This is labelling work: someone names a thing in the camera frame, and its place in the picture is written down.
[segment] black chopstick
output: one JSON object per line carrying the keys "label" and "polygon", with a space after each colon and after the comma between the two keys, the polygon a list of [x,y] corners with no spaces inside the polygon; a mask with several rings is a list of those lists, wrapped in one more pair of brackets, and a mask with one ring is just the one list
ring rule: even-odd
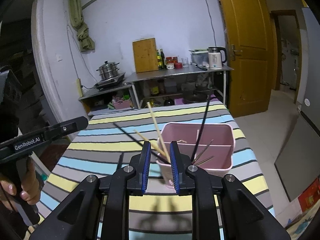
{"label": "black chopstick", "polygon": [[[136,138],[134,138],[132,135],[127,133],[125,130],[123,130],[119,125],[116,123],[113,123],[115,127],[117,127],[121,132],[123,132],[126,136],[128,136],[131,140],[135,141],[137,144],[139,144],[141,147],[143,147],[143,144],[139,142]],[[153,154],[155,157],[157,157],[159,160],[161,160],[165,164],[170,164],[167,160],[156,154],[153,150],[151,150],[151,154]]]}
{"label": "black chopstick", "polygon": [[211,100],[211,94],[212,94],[212,90],[210,90],[209,95],[208,95],[207,106],[206,106],[205,111],[204,111],[204,117],[202,119],[202,124],[201,124],[201,127],[200,127],[198,139],[197,139],[195,148],[193,149],[193,153],[192,153],[192,156],[191,156],[191,162],[193,162],[193,160],[195,159],[196,151],[198,149],[198,145],[199,145],[199,142],[200,142],[200,139],[201,139],[201,135],[202,135],[202,131],[203,131],[203,128],[204,128],[205,119],[207,118],[207,113],[208,113],[209,104],[210,104],[210,100]]}

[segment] striped bed sheet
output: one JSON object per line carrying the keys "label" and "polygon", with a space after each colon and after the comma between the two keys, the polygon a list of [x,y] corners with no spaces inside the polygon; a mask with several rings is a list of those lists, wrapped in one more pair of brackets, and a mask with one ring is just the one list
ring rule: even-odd
{"label": "striped bed sheet", "polygon": [[[168,122],[201,123],[205,103],[165,106],[154,108],[160,129]],[[130,140],[113,122],[123,127],[140,140],[133,130],[141,132],[150,140],[157,139],[157,133],[148,109],[102,114],[89,121],[87,129],[79,132],[69,145],[49,176],[37,204],[41,221],[81,182],[86,176],[98,177],[113,174],[123,153],[122,166],[127,165],[141,147]],[[270,192],[253,151],[244,134],[229,111],[220,101],[210,103],[206,123],[228,123],[236,139],[232,156],[234,174],[274,215]],[[220,234],[223,239],[219,204],[216,199]],[[100,219],[98,239],[102,219]],[[164,186],[159,166],[152,156],[148,188],[143,197],[130,196],[129,238],[130,240],[185,240],[191,239],[192,228],[191,196],[177,196]]]}

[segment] power cord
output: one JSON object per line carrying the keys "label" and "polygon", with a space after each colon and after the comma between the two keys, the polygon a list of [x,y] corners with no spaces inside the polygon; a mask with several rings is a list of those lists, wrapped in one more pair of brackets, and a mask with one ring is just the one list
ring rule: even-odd
{"label": "power cord", "polygon": [[215,45],[215,46],[217,46],[217,42],[216,42],[216,34],[215,34],[215,31],[214,31],[214,28],[213,28],[212,17],[211,17],[211,13],[210,13],[210,10],[209,10],[209,4],[208,4],[208,1],[207,1],[207,0],[205,0],[205,3],[207,4],[208,13],[209,13],[210,21],[211,21],[211,28],[212,28],[212,31],[213,31],[214,45]]}
{"label": "power cord", "polygon": [[[71,44],[70,44],[70,39],[69,39],[69,34],[68,34],[68,33],[69,33],[69,32],[68,32],[68,27],[69,27],[69,29],[70,29],[70,31],[71,31],[72,39],[73,39],[74,42],[76,43],[77,48],[78,48],[78,44],[77,44],[77,41],[76,41],[76,39],[75,39],[75,37],[74,37],[74,35],[73,35],[73,32],[72,32],[72,29],[71,29],[70,25],[67,24],[67,36],[68,36],[69,49],[70,49],[70,53],[71,53],[71,57],[72,57],[73,66],[74,66],[74,68],[75,68],[75,70],[76,70],[76,64],[75,64],[75,61],[74,61],[74,59],[73,59],[72,50],[71,50]],[[80,56],[81,56],[81,58],[82,58],[82,60],[83,60],[83,63],[84,63],[84,65],[85,65],[85,68],[87,69],[87,71],[89,72],[89,74],[92,76],[92,78],[98,83],[97,79],[91,74],[91,72],[90,72],[87,64],[85,63],[85,60],[84,60],[81,52],[80,52]]]}
{"label": "power cord", "polygon": [[86,86],[84,86],[84,85],[81,85],[81,88],[85,88],[85,89],[87,89],[87,90],[89,90],[89,89],[92,89],[92,88],[87,88]]}
{"label": "power cord", "polygon": [[15,209],[14,209],[14,207],[13,207],[13,205],[12,205],[12,203],[11,203],[11,201],[10,201],[10,199],[9,199],[9,197],[8,197],[8,195],[7,195],[7,193],[6,193],[6,191],[3,189],[3,187],[2,187],[2,184],[1,184],[1,183],[0,183],[0,187],[1,187],[1,190],[2,190],[3,195],[5,196],[6,200],[9,202],[9,205],[10,205],[10,207],[11,207],[12,211],[14,212],[14,210],[15,210]]}

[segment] electric kettle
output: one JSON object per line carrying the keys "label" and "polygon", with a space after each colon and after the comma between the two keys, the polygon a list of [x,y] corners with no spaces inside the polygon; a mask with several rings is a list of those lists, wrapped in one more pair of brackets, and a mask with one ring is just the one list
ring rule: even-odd
{"label": "electric kettle", "polygon": [[[224,61],[222,61],[221,52],[224,51]],[[227,50],[224,47],[209,47],[209,68],[211,69],[220,69],[222,64],[227,61]]]}

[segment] tiled floor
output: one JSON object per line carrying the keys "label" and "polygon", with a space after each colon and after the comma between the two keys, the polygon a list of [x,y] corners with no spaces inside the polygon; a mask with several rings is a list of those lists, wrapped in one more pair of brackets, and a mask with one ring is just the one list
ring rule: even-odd
{"label": "tiled floor", "polygon": [[289,202],[274,167],[298,117],[292,93],[294,95],[294,91],[272,90],[268,111],[235,118],[257,157],[270,190],[276,218],[283,226],[289,218],[301,213],[297,199]]}

